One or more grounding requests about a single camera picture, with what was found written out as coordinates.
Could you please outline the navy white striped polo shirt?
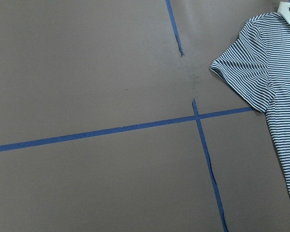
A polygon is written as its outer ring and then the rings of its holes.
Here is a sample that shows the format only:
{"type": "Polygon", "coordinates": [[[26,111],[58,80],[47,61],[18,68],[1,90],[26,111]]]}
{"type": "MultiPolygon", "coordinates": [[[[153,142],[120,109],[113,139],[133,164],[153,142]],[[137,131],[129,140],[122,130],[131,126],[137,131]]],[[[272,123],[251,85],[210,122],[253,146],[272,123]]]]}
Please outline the navy white striped polo shirt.
{"type": "Polygon", "coordinates": [[[290,196],[290,2],[249,19],[209,68],[265,114],[290,196]]]}

